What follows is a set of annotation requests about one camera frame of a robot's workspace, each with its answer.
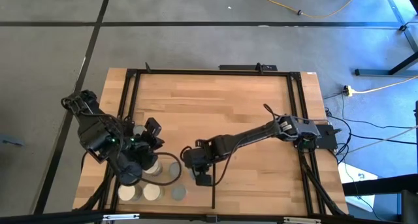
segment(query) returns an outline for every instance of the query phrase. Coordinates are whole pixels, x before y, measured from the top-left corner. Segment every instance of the gray floor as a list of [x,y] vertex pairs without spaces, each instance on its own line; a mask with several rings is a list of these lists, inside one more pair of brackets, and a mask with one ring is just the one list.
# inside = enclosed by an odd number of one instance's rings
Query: gray floor
[[[102,0],[0,0],[0,21],[94,21]],[[309,14],[326,14],[346,0],[278,0]],[[395,0],[406,18],[414,16],[405,0]],[[110,0],[105,21],[313,21],[265,0]],[[387,0],[354,0],[329,22],[395,22]],[[0,147],[0,216],[31,211],[63,118],[60,98],[74,87],[92,28],[0,27],[0,132],[21,138],[22,148]],[[412,54],[395,29],[309,27],[105,27],[84,82],[101,94],[110,67],[216,69],[220,64],[276,64],[282,71],[315,71],[324,96],[343,85],[376,88],[400,78],[353,76],[356,68],[390,69]],[[345,117],[380,125],[413,126],[418,82],[355,95],[345,100]],[[341,116],[342,101],[325,101]],[[338,141],[346,139],[346,128]],[[352,123],[354,133],[385,137],[399,130],[378,130]],[[82,149],[72,124],[47,212],[71,209]],[[414,133],[400,140],[414,141]],[[369,143],[354,138],[351,148]],[[382,143],[353,153],[347,162],[382,177],[417,172],[416,148]],[[381,217],[394,212],[393,199],[378,197]]]

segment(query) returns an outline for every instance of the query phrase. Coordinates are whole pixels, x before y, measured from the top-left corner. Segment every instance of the wooden tabletop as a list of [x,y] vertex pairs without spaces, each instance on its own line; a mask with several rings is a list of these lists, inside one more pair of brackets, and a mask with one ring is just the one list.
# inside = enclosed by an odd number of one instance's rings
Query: wooden tabletop
[[[126,69],[110,69],[108,72],[100,102],[101,109],[108,114],[117,114],[125,73]],[[301,75],[310,119],[326,120],[316,73],[303,72]],[[144,124],[149,117],[154,117],[162,126],[159,137],[165,141],[158,151],[179,156],[180,150],[185,146],[193,147],[196,139],[233,135],[270,121],[271,114],[264,109],[264,103],[270,105],[277,114],[291,114],[286,78],[141,74],[134,121]],[[298,115],[302,115],[299,103]],[[323,187],[340,209],[347,213],[335,158],[325,150],[317,150],[316,157]],[[168,157],[160,157],[159,160],[163,162],[163,171],[167,172],[173,160]],[[217,179],[224,164],[217,164]],[[144,199],[119,202],[118,211],[306,215],[298,155],[291,142],[271,138],[234,153],[223,181],[216,187],[214,210],[210,207],[210,188],[193,185],[191,176],[182,166],[184,172],[177,184],[186,186],[185,200],[173,201],[170,197],[172,187],[164,187],[164,199],[158,202]],[[103,180],[105,168],[105,163],[99,165],[90,156],[86,157],[74,208],[83,205],[97,189]],[[170,180],[167,174],[155,179]],[[313,208],[318,212],[315,189],[312,184],[310,187]]]

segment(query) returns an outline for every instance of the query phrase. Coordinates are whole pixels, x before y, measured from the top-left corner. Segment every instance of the wooden table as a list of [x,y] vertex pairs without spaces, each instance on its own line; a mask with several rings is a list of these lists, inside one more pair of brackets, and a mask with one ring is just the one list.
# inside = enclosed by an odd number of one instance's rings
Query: wooden table
[[[117,114],[125,73],[126,69],[109,70],[100,101],[104,112]],[[310,119],[326,120],[316,73],[303,72],[301,75]],[[270,121],[271,115],[263,108],[263,103],[269,104],[277,114],[291,114],[285,78],[141,74],[134,120],[137,124],[144,124],[147,118],[154,117],[162,126],[159,137],[165,141],[159,151],[178,156],[184,146],[194,146],[196,139],[233,135]],[[299,103],[297,108],[301,116]],[[325,150],[317,150],[316,156],[323,187],[340,209],[347,213],[335,158]],[[224,164],[217,165],[217,178]],[[86,157],[74,208],[83,205],[97,189],[103,180],[105,168],[105,163],[99,165],[93,158]],[[187,171],[182,179],[190,179]],[[318,212],[315,189],[312,184],[310,187],[313,208]],[[196,195],[190,200],[200,197],[206,200],[208,192],[194,193]],[[209,205],[210,200],[208,204],[188,202],[186,205],[176,205],[175,202],[152,205],[119,203],[118,211],[305,216],[307,213],[297,151],[291,142],[273,138],[246,146],[233,155],[223,181],[216,187],[214,210]]]

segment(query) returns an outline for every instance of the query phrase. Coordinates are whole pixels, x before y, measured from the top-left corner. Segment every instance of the yellow cable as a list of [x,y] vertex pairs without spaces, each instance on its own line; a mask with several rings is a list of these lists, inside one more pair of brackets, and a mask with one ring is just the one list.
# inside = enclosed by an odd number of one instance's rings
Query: yellow cable
[[403,80],[403,81],[401,81],[401,82],[397,82],[397,83],[389,84],[389,85],[386,85],[386,86],[383,86],[383,87],[380,87],[380,88],[370,89],[370,90],[366,90],[366,91],[355,91],[355,90],[353,89],[353,93],[371,93],[371,92],[373,92],[373,91],[377,91],[377,90],[381,90],[381,89],[389,88],[389,87],[392,87],[392,86],[395,86],[395,85],[398,85],[398,84],[403,84],[403,83],[405,83],[405,82],[408,82],[408,81],[410,81],[410,80],[413,80],[414,78],[418,78],[418,76],[414,76],[414,77],[412,77],[412,78],[408,78],[407,80]]
[[287,8],[289,10],[292,10],[293,12],[296,12],[298,15],[307,16],[309,18],[328,18],[329,16],[332,16],[332,15],[335,15],[335,14],[339,13],[341,10],[343,10],[345,7],[347,7],[347,5],[349,5],[352,2],[352,0],[349,0],[344,6],[342,6],[341,8],[339,8],[338,10],[334,11],[331,14],[328,14],[328,15],[325,15],[325,16],[312,16],[312,15],[309,15],[309,14],[305,14],[303,12],[300,12],[300,14],[299,14],[299,11],[300,10],[296,10],[296,9],[294,9],[292,7],[289,7],[287,5],[281,4],[281,3],[277,2],[277,1],[273,1],[273,0],[268,0],[268,1],[270,1],[271,3],[274,3],[275,5],[279,5],[281,7],[284,7],[284,8]]

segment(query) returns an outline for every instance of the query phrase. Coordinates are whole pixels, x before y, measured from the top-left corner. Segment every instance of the concrete floor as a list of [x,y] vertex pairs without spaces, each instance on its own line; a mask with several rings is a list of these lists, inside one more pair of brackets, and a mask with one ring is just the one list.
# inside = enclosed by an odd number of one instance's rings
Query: concrete floor
[[[0,0],[0,21],[94,21],[101,1]],[[280,1],[310,14],[326,14],[347,0]],[[414,15],[405,0],[395,1],[403,16]],[[104,20],[319,21],[296,16],[265,0],[110,0]],[[387,0],[354,0],[341,13],[324,21],[396,22],[396,18]],[[0,147],[0,216],[31,211],[63,118],[59,100],[74,87],[91,32],[90,27],[0,27],[0,132],[26,142],[22,148],[8,144]],[[143,68],[145,61],[155,69],[216,69],[220,64],[261,62],[276,64],[281,71],[317,72],[323,96],[328,96],[339,92],[343,85],[363,90],[401,80],[355,77],[353,70],[390,69],[412,53],[405,36],[394,29],[104,27],[84,88],[100,95],[108,68]],[[413,126],[417,89],[418,82],[411,81],[356,95],[345,100],[345,116],[379,125]],[[325,105],[335,116],[341,116],[341,98],[328,99]],[[346,128],[332,122],[344,129],[338,135],[338,141],[343,142]],[[350,124],[354,133],[364,136],[385,137],[399,132]],[[73,122],[47,212],[71,209],[83,152],[77,127]],[[399,140],[413,142],[415,135],[411,132]],[[354,138],[350,146],[357,148],[369,142]],[[347,162],[382,177],[417,172],[416,148],[410,145],[382,143],[353,153]],[[393,198],[378,197],[378,201],[378,215],[390,218],[396,211]]]

